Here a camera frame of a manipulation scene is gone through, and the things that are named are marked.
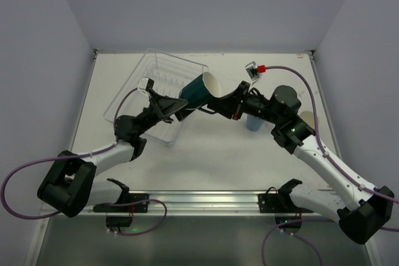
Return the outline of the dark green mug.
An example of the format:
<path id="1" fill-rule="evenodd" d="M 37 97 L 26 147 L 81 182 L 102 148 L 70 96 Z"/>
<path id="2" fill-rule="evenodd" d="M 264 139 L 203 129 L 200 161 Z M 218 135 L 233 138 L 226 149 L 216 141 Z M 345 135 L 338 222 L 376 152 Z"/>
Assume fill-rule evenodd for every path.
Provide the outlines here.
<path id="1" fill-rule="evenodd" d="M 179 98 L 187 101 L 184 110 L 196 110 L 215 98 L 222 97 L 218 79 L 210 72 L 203 72 L 183 87 Z"/>

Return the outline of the blue plastic cup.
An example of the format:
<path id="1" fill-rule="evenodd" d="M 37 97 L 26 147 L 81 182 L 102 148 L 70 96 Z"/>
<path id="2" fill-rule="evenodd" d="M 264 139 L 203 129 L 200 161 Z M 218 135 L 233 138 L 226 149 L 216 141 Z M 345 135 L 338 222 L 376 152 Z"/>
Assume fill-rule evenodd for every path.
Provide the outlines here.
<path id="1" fill-rule="evenodd" d="M 252 115 L 247 115 L 246 117 L 246 128 L 249 131 L 258 131 L 263 126 L 264 120 L 257 118 Z"/>

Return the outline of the black mug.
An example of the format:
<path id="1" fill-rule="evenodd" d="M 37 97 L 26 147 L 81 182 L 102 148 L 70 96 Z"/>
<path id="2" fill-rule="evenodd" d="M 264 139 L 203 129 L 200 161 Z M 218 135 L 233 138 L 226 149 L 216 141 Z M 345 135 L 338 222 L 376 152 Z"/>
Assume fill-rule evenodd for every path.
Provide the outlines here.
<path id="1" fill-rule="evenodd" d="M 312 111 L 303 111 L 299 116 L 312 128 L 315 129 L 314 113 Z"/>

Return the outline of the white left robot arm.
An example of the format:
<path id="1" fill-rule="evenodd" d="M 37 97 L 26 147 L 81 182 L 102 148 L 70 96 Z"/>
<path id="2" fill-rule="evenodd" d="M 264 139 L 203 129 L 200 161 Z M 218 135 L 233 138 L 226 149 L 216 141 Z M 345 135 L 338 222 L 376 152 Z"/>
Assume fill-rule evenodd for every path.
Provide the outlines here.
<path id="1" fill-rule="evenodd" d="M 115 142 L 87 154 L 61 152 L 37 190 L 37 197 L 68 217 L 87 206 L 116 203 L 124 188 L 115 181 L 94 183 L 97 175 L 114 166 L 137 159 L 147 143 L 142 134 L 159 122 L 172 123 L 172 115 L 188 101 L 147 91 L 149 106 L 137 116 L 117 115 L 113 123 Z"/>

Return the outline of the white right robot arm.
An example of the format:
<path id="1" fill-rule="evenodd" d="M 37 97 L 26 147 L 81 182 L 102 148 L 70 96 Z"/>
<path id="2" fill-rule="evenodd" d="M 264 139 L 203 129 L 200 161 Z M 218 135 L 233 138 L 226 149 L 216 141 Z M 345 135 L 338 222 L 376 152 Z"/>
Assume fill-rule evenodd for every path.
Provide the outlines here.
<path id="1" fill-rule="evenodd" d="M 272 123 L 274 141 L 311 167 L 335 192 L 322 194 L 291 179 L 277 190 L 274 199 L 266 196 L 267 202 L 282 209 L 316 212 L 336 222 L 357 244 L 365 244 L 390 220 L 393 192 L 360 178 L 318 140 L 315 128 L 297 114 L 301 102 L 292 87 L 278 86 L 270 99 L 250 94 L 247 82 L 227 95 L 217 83 L 206 84 L 205 91 L 205 105 L 215 113 L 232 120 L 247 114 Z"/>

